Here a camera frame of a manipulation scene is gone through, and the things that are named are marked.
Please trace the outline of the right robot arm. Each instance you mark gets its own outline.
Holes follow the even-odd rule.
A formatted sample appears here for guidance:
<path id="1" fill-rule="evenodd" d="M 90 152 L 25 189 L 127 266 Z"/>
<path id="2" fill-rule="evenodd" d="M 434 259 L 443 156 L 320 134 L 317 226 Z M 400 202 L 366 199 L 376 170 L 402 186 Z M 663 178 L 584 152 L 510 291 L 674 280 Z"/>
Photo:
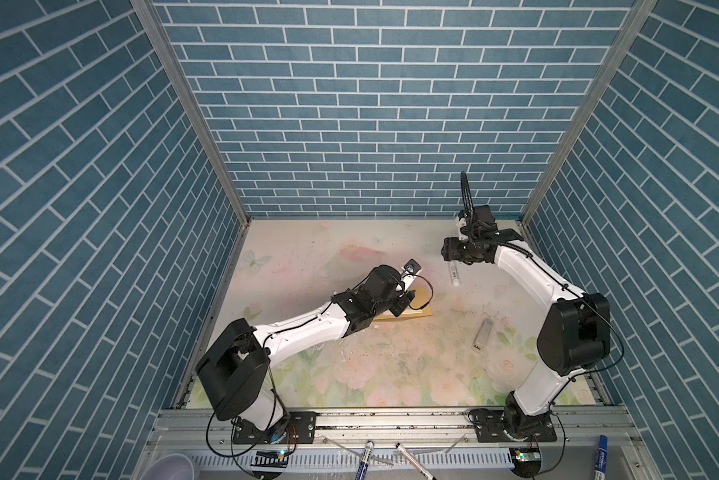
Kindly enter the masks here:
<path id="1" fill-rule="evenodd" d="M 508 438 L 525 441 L 549 426 L 551 408 L 567 385 L 611 353 L 609 302 L 569 283 L 507 231 L 481 240 L 449 237 L 441 254 L 451 262 L 495 264 L 545 310 L 537 335 L 539 361 L 509 393 L 501 418 Z"/>

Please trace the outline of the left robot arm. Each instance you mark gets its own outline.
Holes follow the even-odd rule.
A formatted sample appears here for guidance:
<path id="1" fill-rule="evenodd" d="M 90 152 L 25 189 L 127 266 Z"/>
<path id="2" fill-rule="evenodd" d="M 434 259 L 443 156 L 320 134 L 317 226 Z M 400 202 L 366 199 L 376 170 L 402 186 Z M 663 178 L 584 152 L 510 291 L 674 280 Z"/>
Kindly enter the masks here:
<path id="1" fill-rule="evenodd" d="M 257 326 L 244 318 L 229 323 L 195 366 L 213 417 L 248 422 L 258 441 L 281 438 L 291 415 L 264 387 L 271 368 L 311 347 L 361 332 L 385 312 L 401 315 L 415 299 L 411 284 L 419 272 L 413 259 L 399 270 L 377 266 L 359 284 L 305 314 Z"/>

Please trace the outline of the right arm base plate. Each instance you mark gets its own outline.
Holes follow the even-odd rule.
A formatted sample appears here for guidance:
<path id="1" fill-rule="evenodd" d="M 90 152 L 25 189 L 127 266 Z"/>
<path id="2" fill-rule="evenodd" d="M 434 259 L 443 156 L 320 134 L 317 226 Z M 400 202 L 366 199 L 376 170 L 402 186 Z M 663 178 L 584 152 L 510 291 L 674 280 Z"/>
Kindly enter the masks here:
<path id="1" fill-rule="evenodd" d="M 475 408 L 467 412 L 467 420 L 475 428 L 479 443 L 557 441 L 549 412 L 527 416 L 519 410 Z"/>

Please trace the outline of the white glue stick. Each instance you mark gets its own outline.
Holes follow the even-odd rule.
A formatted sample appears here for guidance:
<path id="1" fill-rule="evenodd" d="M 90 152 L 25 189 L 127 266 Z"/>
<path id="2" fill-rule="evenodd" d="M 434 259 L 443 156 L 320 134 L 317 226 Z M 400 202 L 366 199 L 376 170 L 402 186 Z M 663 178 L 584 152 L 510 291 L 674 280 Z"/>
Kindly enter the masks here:
<path id="1" fill-rule="evenodd" d="M 461 285 L 459 270 L 457 270 L 457 264 L 453 261 L 449 261 L 449 276 L 451 276 L 452 286 L 459 287 L 459 285 Z"/>

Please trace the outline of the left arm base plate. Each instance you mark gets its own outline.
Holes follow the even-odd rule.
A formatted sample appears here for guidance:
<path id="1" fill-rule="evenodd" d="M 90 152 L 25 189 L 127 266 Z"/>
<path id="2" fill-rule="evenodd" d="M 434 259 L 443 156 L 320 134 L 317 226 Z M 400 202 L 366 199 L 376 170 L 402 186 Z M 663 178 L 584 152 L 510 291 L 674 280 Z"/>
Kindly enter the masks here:
<path id="1" fill-rule="evenodd" d="M 295 433 L 298 444 L 313 444 L 316 418 L 315 411 L 289 411 L 277 422 L 274 422 L 267 432 L 257 429 L 253 423 L 247 420 L 237 419 L 232 440 L 234 444 L 240 445 L 283 444 L 287 440 L 287 434 Z"/>

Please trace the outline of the yellow envelope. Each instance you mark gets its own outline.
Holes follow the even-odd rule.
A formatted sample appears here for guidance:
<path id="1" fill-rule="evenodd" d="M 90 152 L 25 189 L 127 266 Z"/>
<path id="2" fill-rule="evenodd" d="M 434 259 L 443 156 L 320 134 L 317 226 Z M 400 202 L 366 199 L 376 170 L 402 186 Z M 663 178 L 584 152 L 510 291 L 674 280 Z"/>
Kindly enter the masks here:
<path id="1" fill-rule="evenodd" d="M 421 318 L 427 318 L 433 316 L 433 310 L 431 310 L 431 306 L 427 305 L 423 307 L 423 304 L 425 304 L 425 300 L 429 299 L 429 294 L 419 288 L 413 287 L 413 290 L 411 290 L 413 294 L 415 294 L 415 298 L 413 298 L 413 301 L 411 301 L 411 304 L 407 305 L 405 307 L 405 310 L 401 312 L 401 315 L 394 316 L 393 312 L 391 312 L 390 309 L 387 309 L 383 312 L 379 312 L 379 314 L 375 315 L 375 318 L 373 318 L 374 322 L 395 322 L 395 321 L 405 321 L 405 320 L 413 320 L 413 319 L 421 319 Z"/>

